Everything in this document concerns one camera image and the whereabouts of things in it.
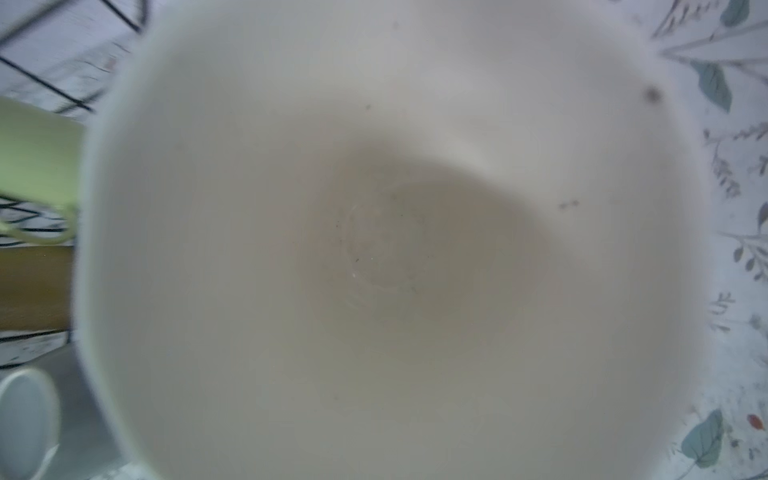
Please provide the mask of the light green mug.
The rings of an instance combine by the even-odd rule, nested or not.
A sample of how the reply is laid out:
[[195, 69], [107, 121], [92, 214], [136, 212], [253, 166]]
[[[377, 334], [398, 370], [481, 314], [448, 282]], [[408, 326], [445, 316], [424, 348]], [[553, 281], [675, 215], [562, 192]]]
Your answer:
[[57, 245], [76, 235], [79, 167], [85, 126], [11, 98], [1, 99], [1, 196], [47, 207], [63, 220], [56, 237], [40, 237], [3, 220], [1, 233]]

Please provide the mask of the amber glass cup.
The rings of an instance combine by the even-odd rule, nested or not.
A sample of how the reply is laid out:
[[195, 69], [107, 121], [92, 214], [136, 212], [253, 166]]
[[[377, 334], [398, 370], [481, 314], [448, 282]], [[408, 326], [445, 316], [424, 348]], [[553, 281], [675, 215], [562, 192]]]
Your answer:
[[31, 246], [1, 250], [1, 330], [71, 326], [74, 249]]

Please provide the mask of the dark green mug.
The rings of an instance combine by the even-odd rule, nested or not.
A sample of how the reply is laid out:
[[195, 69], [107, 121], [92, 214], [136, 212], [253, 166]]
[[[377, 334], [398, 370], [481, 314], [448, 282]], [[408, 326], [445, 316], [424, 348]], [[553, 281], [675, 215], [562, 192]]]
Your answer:
[[648, 479], [700, 156], [594, 1], [176, 1], [85, 137], [78, 353], [151, 479]]

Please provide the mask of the grey mug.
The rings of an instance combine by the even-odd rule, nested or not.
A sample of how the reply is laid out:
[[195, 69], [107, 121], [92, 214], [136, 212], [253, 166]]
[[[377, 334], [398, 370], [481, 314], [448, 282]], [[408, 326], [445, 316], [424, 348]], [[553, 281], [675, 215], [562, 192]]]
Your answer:
[[92, 479], [125, 464], [72, 344], [2, 378], [3, 479]]

